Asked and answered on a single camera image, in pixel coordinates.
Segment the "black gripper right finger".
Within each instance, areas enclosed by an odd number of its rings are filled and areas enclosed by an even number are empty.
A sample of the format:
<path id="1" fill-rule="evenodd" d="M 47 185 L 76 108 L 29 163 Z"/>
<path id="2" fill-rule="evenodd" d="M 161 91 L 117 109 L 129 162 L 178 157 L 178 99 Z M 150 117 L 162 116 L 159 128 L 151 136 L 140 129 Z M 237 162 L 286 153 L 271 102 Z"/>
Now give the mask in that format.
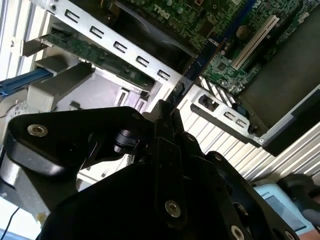
<path id="1" fill-rule="evenodd" d="M 180 111 L 172 113 L 186 178 L 188 219 L 198 239 L 296 240 L 297 234 L 218 152 L 204 154 L 184 130 Z"/>

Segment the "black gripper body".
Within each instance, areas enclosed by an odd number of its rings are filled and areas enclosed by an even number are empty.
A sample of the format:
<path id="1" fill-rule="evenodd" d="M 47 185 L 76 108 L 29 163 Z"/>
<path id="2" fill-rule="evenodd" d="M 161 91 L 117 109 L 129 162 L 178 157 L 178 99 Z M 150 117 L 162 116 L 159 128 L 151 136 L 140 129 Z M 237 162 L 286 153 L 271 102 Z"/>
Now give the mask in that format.
<path id="1" fill-rule="evenodd" d="M 43 240 L 223 240 L 225 225 L 205 203 L 178 218 L 167 201 L 184 207 L 180 173 L 151 164 L 127 166 L 60 203 L 47 218 Z"/>

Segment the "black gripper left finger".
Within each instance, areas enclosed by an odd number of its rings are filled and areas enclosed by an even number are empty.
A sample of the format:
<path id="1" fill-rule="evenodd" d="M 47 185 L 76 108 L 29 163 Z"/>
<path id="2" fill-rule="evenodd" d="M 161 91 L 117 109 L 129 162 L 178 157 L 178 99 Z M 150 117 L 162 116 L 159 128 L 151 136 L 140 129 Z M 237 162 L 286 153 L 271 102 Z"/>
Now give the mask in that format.
<path id="1" fill-rule="evenodd" d="M 34 216 L 135 164 L 180 173 L 183 208 L 169 200 L 169 214 L 187 212 L 181 148 L 171 106 L 160 100 L 150 117 L 128 106 L 23 114 L 7 126 L 0 178 L 9 198 Z"/>

